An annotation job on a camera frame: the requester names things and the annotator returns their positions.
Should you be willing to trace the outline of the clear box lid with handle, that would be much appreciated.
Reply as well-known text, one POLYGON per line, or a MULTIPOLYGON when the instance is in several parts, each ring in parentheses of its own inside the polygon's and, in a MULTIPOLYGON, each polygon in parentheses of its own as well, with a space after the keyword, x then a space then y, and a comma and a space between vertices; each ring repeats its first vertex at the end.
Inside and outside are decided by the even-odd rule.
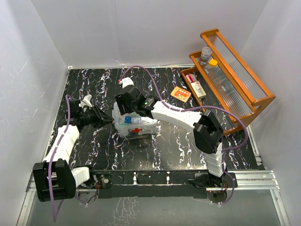
POLYGON ((121 115, 117 102, 112 109, 113 124, 120 136, 135 136, 142 134, 155 134, 157 132, 158 120, 149 117, 141 117, 132 112, 121 115))

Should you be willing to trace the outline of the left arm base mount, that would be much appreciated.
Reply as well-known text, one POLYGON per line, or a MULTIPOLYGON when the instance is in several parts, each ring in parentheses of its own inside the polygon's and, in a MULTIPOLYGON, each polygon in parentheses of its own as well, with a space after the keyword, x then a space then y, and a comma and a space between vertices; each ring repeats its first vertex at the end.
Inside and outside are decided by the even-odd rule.
POLYGON ((91 165, 84 165, 84 167, 88 167, 89 169, 89 179, 81 184, 82 187, 94 188, 96 197, 99 197, 101 189, 111 189, 112 178, 110 174, 98 175, 91 165))

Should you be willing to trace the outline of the blue white spray bottle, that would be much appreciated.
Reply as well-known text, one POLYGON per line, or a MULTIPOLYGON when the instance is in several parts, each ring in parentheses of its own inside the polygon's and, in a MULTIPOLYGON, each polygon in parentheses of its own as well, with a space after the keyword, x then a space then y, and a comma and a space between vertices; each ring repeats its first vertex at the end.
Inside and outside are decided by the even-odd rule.
POLYGON ((126 124, 140 124, 142 120, 139 117, 125 116, 123 122, 126 124))

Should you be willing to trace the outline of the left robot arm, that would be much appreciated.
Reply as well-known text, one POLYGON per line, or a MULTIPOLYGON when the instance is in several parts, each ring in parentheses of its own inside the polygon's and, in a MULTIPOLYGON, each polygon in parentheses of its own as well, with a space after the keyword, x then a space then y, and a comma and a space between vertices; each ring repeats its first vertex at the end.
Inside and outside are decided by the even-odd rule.
POLYGON ((59 123, 57 136, 42 162, 33 166, 33 176, 38 199, 41 202, 71 199, 78 186, 92 188, 97 176, 89 164, 71 169, 69 160, 72 150, 86 126, 95 129, 113 122, 113 118, 91 103, 91 95, 83 99, 67 97, 67 113, 59 123))

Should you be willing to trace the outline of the clear first aid box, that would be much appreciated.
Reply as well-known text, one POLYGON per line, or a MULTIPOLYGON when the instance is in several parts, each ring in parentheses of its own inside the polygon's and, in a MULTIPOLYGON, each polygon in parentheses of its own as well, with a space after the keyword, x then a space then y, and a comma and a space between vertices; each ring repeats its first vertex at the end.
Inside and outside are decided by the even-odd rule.
POLYGON ((155 134, 157 132, 157 120, 142 117, 140 124, 126 124, 123 122, 124 117, 115 120, 114 127, 122 138, 134 137, 144 134, 155 134))

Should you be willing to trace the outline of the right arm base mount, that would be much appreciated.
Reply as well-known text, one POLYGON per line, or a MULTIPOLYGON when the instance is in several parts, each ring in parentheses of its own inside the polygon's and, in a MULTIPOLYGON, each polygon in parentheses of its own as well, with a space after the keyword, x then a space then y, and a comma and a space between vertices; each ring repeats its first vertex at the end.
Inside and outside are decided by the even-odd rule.
POLYGON ((228 175, 223 173, 219 178, 207 171, 195 173, 192 179, 187 179, 187 184, 191 184, 196 188, 219 188, 220 191, 225 191, 226 188, 238 187, 234 173, 229 173, 228 175))

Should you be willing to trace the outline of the orange plaster packet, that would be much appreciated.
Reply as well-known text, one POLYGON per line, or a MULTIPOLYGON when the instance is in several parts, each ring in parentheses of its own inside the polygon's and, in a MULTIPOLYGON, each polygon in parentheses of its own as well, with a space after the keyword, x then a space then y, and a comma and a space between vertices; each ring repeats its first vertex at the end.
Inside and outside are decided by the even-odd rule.
POLYGON ((183 88, 176 86, 171 92, 171 96, 186 103, 189 100, 191 93, 183 88))

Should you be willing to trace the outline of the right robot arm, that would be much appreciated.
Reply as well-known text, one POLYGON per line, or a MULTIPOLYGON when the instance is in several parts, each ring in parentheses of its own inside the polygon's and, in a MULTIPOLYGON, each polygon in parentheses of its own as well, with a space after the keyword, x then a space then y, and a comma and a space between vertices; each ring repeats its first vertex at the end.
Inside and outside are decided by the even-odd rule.
POLYGON ((205 155, 208 170, 208 175, 200 176, 195 185, 223 186, 227 180, 223 172, 226 169, 222 159, 223 129, 211 111, 185 111, 157 97, 145 97, 133 85, 124 87, 115 100, 121 115, 135 112, 142 117, 169 122, 192 133, 196 147, 205 155))

